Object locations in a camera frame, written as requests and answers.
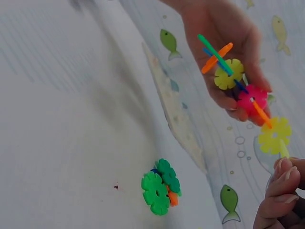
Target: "green fish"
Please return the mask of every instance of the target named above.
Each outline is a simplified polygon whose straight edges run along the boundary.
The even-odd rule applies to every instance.
[[[224,217],[222,224],[225,224],[231,220],[240,222],[240,217],[235,211],[238,203],[238,195],[234,189],[224,185],[220,192],[220,201],[223,207],[228,211],[228,214],[226,214]]]
[[[274,95],[269,94],[267,101],[268,101],[269,106],[271,106],[271,104],[276,101],[276,98],[274,97]]]
[[[160,40],[163,46],[171,52],[168,56],[168,61],[171,61],[175,58],[182,58],[181,54],[177,51],[177,40],[174,35],[172,35],[167,30],[161,30]]]

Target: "white bedsheet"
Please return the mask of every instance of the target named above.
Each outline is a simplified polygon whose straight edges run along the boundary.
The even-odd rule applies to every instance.
[[[1,228],[220,228],[206,177],[168,128],[142,38],[120,4],[100,2],[95,20],[68,0],[0,6]],[[150,212],[140,185],[160,157],[183,192],[165,217]]]

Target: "green stick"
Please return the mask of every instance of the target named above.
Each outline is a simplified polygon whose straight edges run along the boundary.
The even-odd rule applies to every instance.
[[[198,35],[198,39],[206,46],[206,48],[208,50],[211,51],[211,53],[218,59],[219,63],[222,64],[222,66],[227,69],[227,72],[229,73],[229,75],[233,75],[232,69],[227,65],[227,63],[223,60],[223,58],[221,58],[221,56],[218,54],[218,52],[216,52],[216,50],[207,41],[207,39],[200,34]]]

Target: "pink flower piece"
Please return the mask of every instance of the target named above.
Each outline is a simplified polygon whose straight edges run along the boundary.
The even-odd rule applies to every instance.
[[[249,94],[241,91],[238,96],[239,100],[237,101],[237,105],[245,109],[249,116],[253,116],[257,114],[257,110],[254,108],[251,98],[253,98],[262,109],[265,109],[268,104],[268,94],[252,84],[247,85],[246,89]]]

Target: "blue stick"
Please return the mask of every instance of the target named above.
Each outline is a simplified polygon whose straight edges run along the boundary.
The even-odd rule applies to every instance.
[[[234,79],[234,82],[237,84],[237,86],[239,87],[240,90],[249,94],[249,91],[240,82],[238,82],[236,79]]]

